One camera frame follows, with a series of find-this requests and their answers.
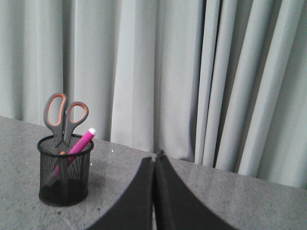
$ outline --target scissor handle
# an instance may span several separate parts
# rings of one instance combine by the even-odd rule
[[[62,103],[59,109],[59,116],[58,116],[58,122],[56,124],[52,123],[49,119],[49,110],[50,106],[54,99],[56,98],[62,98]],[[56,145],[58,145],[62,141],[62,135],[63,135],[63,117],[64,117],[64,108],[66,105],[66,95],[63,93],[55,93],[49,97],[47,100],[47,103],[45,105],[44,109],[44,122],[48,128],[50,128],[53,132],[53,135],[56,139]]]
[[[82,117],[77,120],[74,121],[73,118],[71,117],[71,111],[75,106],[80,106],[83,111],[84,114],[82,115]],[[82,103],[82,102],[73,102],[66,110],[66,121],[65,121],[65,128],[64,128],[64,142],[67,144],[67,146],[69,146],[69,142],[71,140],[71,135],[74,131],[74,129],[81,124],[83,121],[85,121],[85,119],[88,116],[88,107],[86,106],[86,104]]]

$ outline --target pink highlighter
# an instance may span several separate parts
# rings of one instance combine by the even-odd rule
[[[75,144],[75,146],[70,150],[68,154],[73,154],[77,152],[81,152],[84,147],[90,143],[90,141],[94,138],[96,134],[96,130],[94,128],[90,128],[82,137],[81,139]],[[68,165],[73,162],[73,160],[76,159],[76,157],[68,157]],[[59,177],[59,166],[55,168],[55,170],[52,172],[52,174],[47,179],[47,186],[52,186],[53,183],[58,179]]]

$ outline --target black object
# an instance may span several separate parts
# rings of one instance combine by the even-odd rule
[[[167,156],[155,159],[153,201],[158,230],[235,230],[205,207],[179,178]]]
[[[143,158],[120,199],[88,230],[151,230],[153,172],[151,157]]]
[[[72,135],[67,153],[81,137]],[[93,147],[94,143],[91,141],[80,153],[59,155],[53,136],[38,142],[39,198],[44,203],[52,206],[70,206],[87,197],[90,153]]]

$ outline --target black mesh pen holder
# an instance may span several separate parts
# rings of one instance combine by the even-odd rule
[[[73,134],[67,153],[82,136]],[[52,206],[70,206],[84,200],[88,194],[90,153],[94,147],[91,141],[82,152],[60,155],[53,136],[41,139],[40,151],[41,201]]]

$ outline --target light gray curtain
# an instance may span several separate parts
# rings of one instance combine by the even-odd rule
[[[0,115],[306,188],[304,0],[0,1]]]

